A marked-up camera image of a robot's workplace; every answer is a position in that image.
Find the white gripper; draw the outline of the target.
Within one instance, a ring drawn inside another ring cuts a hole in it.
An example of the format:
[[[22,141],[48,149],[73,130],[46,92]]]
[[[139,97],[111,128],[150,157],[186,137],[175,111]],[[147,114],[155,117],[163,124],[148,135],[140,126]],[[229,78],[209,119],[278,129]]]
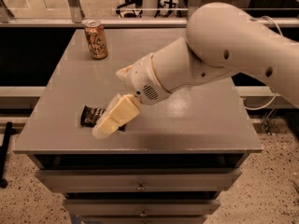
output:
[[[96,139],[109,137],[121,126],[138,116],[141,103],[155,105],[171,95],[155,75],[152,53],[118,70],[116,76],[125,82],[127,90],[132,94],[117,94],[111,100],[92,129],[92,134]]]

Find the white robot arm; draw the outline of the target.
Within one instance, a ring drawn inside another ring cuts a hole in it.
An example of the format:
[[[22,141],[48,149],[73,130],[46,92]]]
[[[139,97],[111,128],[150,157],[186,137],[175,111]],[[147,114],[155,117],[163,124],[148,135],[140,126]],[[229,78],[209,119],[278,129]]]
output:
[[[299,43],[232,5],[203,5],[190,16],[185,37],[117,72],[128,93],[111,100],[92,134],[106,138],[134,119],[142,105],[237,73],[259,80],[299,107]]]

